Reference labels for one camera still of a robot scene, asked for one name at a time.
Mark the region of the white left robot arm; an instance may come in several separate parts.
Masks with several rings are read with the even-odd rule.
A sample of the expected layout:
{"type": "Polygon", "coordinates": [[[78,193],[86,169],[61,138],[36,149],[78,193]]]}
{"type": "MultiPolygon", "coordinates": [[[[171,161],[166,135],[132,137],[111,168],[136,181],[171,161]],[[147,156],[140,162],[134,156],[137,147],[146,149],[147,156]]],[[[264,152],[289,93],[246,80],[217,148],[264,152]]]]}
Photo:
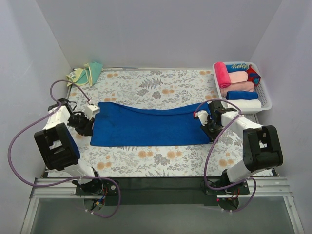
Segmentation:
{"type": "Polygon", "coordinates": [[[75,177],[72,183],[84,192],[98,195],[103,191],[104,184],[98,179],[97,171],[81,158],[68,128],[74,128],[83,137],[91,137],[95,115],[100,108],[89,104],[83,112],[76,112],[70,103],[61,98],[55,105],[49,106],[47,123],[34,134],[34,138],[48,169],[66,172],[75,177]]]}

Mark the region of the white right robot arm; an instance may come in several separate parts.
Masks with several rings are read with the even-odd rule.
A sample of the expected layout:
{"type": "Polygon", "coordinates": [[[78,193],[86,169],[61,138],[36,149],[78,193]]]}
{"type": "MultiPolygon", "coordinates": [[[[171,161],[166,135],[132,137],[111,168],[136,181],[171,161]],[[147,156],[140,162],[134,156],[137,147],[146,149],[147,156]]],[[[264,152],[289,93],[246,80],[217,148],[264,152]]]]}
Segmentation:
{"type": "Polygon", "coordinates": [[[207,176],[203,176],[208,189],[231,194],[239,184],[251,179],[254,174],[283,164],[278,132],[274,126],[250,121],[243,116],[237,105],[229,101],[212,99],[205,104],[208,105],[208,110],[197,107],[193,116],[199,119],[200,128],[212,142],[206,158],[210,159],[215,145],[227,129],[240,137],[243,147],[242,159],[226,169],[218,181],[208,183],[207,176]]]}

